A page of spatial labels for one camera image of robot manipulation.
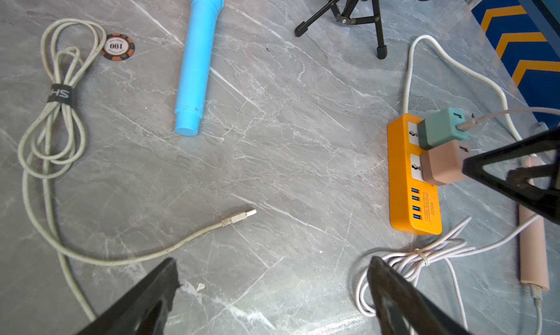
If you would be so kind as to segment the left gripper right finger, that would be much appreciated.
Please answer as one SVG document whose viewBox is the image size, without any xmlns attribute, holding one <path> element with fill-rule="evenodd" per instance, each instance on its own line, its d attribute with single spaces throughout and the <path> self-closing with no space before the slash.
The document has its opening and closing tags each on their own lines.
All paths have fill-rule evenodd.
<svg viewBox="0 0 560 335">
<path fill-rule="evenodd" d="M 396 333 L 388 304 L 392 304 L 418 334 L 469 333 L 378 256 L 370 260 L 367 281 L 382 334 Z"/>
</svg>

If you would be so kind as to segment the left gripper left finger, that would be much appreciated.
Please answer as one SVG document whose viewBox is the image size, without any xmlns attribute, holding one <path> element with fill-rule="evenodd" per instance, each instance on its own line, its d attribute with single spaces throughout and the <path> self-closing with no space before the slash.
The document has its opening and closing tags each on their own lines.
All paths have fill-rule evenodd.
<svg viewBox="0 0 560 335">
<path fill-rule="evenodd" d="M 81 334 L 163 334 L 180 287 L 176 260 L 167 258 Z"/>
</svg>

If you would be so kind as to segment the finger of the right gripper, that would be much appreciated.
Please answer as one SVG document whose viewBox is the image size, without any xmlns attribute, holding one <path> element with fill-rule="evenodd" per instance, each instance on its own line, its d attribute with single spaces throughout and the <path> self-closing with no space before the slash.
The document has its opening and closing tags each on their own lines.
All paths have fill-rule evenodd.
<svg viewBox="0 0 560 335">
<path fill-rule="evenodd" d="M 510 170 L 500 179 L 484 167 L 530 154 L 555 151 L 550 164 Z M 465 159 L 462 173 L 559 224 L 559 128 L 551 129 L 494 151 Z"/>
</svg>

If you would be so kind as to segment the pink electric toothbrush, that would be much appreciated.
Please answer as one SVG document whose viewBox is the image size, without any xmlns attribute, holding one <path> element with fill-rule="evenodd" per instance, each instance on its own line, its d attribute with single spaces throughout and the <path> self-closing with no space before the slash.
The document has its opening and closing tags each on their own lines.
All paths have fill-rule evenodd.
<svg viewBox="0 0 560 335">
<path fill-rule="evenodd" d="M 544 219 L 535 220 L 519 234 L 520 281 L 527 285 L 534 299 L 550 291 Z"/>
</svg>

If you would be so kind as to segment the pink charger cube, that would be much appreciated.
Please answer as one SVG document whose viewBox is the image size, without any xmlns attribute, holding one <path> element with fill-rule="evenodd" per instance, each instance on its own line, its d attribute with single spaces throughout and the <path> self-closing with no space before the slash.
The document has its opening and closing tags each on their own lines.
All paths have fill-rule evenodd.
<svg viewBox="0 0 560 335">
<path fill-rule="evenodd" d="M 472 154 L 470 146 L 458 140 L 424 152 L 420 157 L 423 180 L 434 186 L 445 186 L 467 179 L 462 168 Z"/>
</svg>

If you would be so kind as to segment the orange power strip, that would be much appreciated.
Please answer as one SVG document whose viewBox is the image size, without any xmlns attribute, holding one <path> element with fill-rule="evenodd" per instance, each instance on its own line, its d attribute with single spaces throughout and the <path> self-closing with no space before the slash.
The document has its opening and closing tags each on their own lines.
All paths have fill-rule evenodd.
<svg viewBox="0 0 560 335">
<path fill-rule="evenodd" d="M 414 235 L 439 235 L 442 218 L 438 188 L 424 181 L 418 124 L 405 113 L 388 124 L 389 219 L 393 229 Z"/>
</svg>

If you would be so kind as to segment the teal charger cube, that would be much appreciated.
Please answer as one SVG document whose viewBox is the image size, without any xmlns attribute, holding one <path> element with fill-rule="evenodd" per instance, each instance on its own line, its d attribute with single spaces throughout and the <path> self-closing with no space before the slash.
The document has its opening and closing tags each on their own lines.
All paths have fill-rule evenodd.
<svg viewBox="0 0 560 335">
<path fill-rule="evenodd" d="M 464 122 L 465 114 L 453 107 L 427 117 L 418 124 L 420 148 L 427 151 L 452 140 L 465 141 L 468 133 L 457 128 Z"/>
</svg>

